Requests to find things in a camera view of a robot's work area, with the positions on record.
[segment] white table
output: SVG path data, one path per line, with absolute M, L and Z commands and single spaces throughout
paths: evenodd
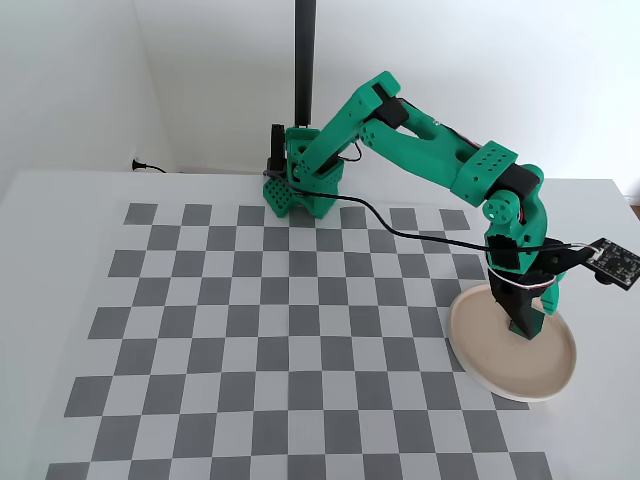
M 0 207 L 0 477 L 20 479 L 67 333 L 79 313 L 107 219 L 122 201 L 260 202 L 263 179 L 242 175 L 28 172 Z M 373 203 L 462 206 L 446 190 L 385 164 L 356 165 L 345 193 Z M 640 252 L 640 222 L 609 180 L 548 180 L 548 235 L 605 236 Z M 578 345 L 569 386 L 531 407 L 524 448 L 547 452 L 554 479 L 637 478 L 640 472 L 640 287 L 598 284 L 584 268 L 561 286 Z

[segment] wire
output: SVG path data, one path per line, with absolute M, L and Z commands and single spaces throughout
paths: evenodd
M 487 247 L 485 245 L 477 245 L 475 243 L 467 243 L 467 242 L 461 242 L 459 240 L 450 240 L 448 238 L 439 238 L 439 237 L 432 237 L 429 235 L 416 235 L 414 233 L 405 233 L 405 232 L 401 232 L 399 230 L 394 229 L 393 227 L 391 227 L 390 225 L 387 224 L 387 222 L 384 221 L 384 219 L 382 218 L 382 216 L 380 215 L 380 213 L 378 213 L 378 211 L 366 200 L 363 200 L 362 198 L 358 198 L 358 197 L 350 197 L 347 195 L 333 195 L 331 193 L 319 193 L 319 192 L 310 192 L 307 190 L 303 190 L 301 188 L 298 188 L 294 185 L 291 185 L 291 183 L 289 183 L 286 179 L 282 178 L 279 174 L 279 172 L 274 172 L 272 170 L 265 170 L 263 172 L 263 175 L 276 179 L 276 180 L 280 180 L 281 182 L 283 182 L 285 185 L 287 185 L 290 189 L 292 189 L 294 192 L 297 192 L 301 195 L 310 195 L 312 197 L 319 197 L 319 198 L 333 198 L 335 200 L 346 200 L 348 202 L 356 202 L 359 203 L 361 205 L 364 205 L 365 207 L 367 207 L 369 210 L 371 210 L 371 212 L 376 216 L 376 218 L 378 219 L 378 221 L 382 224 L 382 226 L 384 228 L 386 228 L 390 233 L 398 236 L 398 237 L 403 237 L 403 238 L 413 238 L 415 240 L 427 240 L 430 242 L 436 242 L 436 243 L 446 243 L 449 245 L 456 245 L 458 247 L 463 247 L 463 248 L 470 248 L 472 250 L 479 250 L 481 252 L 516 252 L 516 253 L 520 253 L 520 252 L 548 252 L 548 251 L 554 251 L 554 250 L 564 250 L 565 248 L 573 248 L 573 247 L 577 247 L 577 246 L 584 246 L 584 244 L 582 243 L 559 243 L 559 244 L 554 244 L 554 245 L 540 245 L 537 247 L 505 247 L 505 248 L 495 248 L 495 247 Z

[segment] white wall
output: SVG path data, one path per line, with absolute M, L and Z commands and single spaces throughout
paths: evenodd
M 25 168 L 174 170 L 131 0 L 0 0 L 0 197 Z
M 293 120 L 293 0 L 134 3 L 179 167 L 261 171 L 270 124 Z M 403 96 L 476 141 L 640 195 L 637 5 L 320 0 L 314 126 L 390 70 Z

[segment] checkerboard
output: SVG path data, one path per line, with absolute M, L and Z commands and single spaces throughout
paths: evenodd
M 382 213 L 482 240 L 461 210 Z M 133 203 L 120 223 L 46 480 L 551 478 L 528 405 L 476 384 L 446 338 L 485 281 L 476 253 L 341 204 Z

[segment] black pole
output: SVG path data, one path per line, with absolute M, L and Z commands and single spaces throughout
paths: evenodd
M 296 0 L 295 125 L 311 123 L 313 87 L 313 42 L 316 35 L 316 0 Z

